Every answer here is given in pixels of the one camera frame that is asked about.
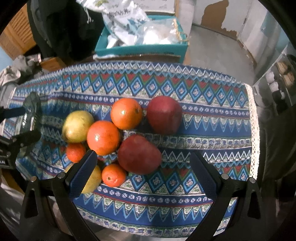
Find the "concrete floor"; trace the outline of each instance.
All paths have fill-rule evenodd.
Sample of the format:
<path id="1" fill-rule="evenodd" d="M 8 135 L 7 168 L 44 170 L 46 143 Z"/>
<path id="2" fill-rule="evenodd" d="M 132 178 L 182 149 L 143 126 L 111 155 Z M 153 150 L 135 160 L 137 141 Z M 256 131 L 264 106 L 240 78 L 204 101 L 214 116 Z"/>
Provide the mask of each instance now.
<path id="1" fill-rule="evenodd" d="M 237 41 L 197 26 L 192 26 L 189 41 L 192 66 L 212 69 L 253 85 L 253 64 Z"/>

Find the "silver bolt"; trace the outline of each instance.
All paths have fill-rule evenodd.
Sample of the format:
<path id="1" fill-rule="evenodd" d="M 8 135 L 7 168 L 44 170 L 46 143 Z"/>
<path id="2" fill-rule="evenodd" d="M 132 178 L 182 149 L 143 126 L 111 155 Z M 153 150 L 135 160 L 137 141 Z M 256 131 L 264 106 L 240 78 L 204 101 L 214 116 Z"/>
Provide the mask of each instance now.
<path id="1" fill-rule="evenodd" d="M 222 173 L 221 177 L 225 180 L 227 180 L 229 178 L 229 176 L 226 173 Z"/>
<path id="2" fill-rule="evenodd" d="M 250 181 L 251 183 L 255 183 L 255 182 L 256 182 L 256 179 L 253 178 L 253 177 L 250 177 L 249 181 Z"/>
<path id="3" fill-rule="evenodd" d="M 58 178 L 64 178 L 65 176 L 66 176 L 66 173 L 64 173 L 64 172 L 60 172 L 60 173 L 57 175 Z"/>
<path id="4" fill-rule="evenodd" d="M 37 177 L 36 176 L 32 176 L 31 178 L 30 178 L 30 181 L 31 182 L 35 182 L 37 180 Z"/>

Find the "teal cardboard box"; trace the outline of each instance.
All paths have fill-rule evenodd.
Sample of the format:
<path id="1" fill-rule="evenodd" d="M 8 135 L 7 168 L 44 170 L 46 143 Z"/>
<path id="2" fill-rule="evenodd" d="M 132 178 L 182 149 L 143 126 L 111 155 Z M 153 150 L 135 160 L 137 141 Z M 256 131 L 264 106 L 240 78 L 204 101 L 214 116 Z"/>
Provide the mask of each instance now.
<path id="1" fill-rule="evenodd" d="M 153 20 L 176 18 L 174 16 L 164 15 L 150 15 L 149 18 Z M 183 29 L 177 20 L 179 31 L 183 33 Z M 108 44 L 109 31 L 104 27 L 102 34 L 96 44 L 95 53 L 98 56 L 105 56 L 109 54 L 126 56 L 126 55 L 139 55 L 139 54 L 172 54 L 180 56 L 180 63 L 183 63 L 184 57 L 188 47 L 188 41 L 182 41 L 179 44 L 151 44 L 151 45 L 132 45 L 132 46 L 117 46 L 106 49 Z"/>

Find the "wooden cabinet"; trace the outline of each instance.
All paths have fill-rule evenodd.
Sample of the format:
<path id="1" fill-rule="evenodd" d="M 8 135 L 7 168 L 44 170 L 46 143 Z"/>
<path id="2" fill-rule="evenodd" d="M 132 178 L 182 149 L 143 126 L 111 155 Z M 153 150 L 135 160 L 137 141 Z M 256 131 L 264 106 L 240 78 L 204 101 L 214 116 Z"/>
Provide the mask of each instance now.
<path id="1" fill-rule="evenodd" d="M 25 4 L 0 35 L 0 46 L 14 60 L 35 45 Z"/>

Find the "plastic bag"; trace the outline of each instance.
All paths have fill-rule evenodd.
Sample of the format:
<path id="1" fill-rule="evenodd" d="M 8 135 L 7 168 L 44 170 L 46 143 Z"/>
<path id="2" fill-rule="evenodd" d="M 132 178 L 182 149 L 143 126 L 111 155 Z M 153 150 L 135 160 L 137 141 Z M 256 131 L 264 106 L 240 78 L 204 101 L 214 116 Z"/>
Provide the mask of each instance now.
<path id="1" fill-rule="evenodd" d="M 132 0 L 76 0 L 83 7 L 101 12 L 105 26 L 126 45 L 133 45 L 142 24 L 150 21 Z"/>
<path id="2" fill-rule="evenodd" d="M 154 20 L 142 24 L 136 32 L 135 45 L 177 44 L 183 41 L 175 18 Z"/>

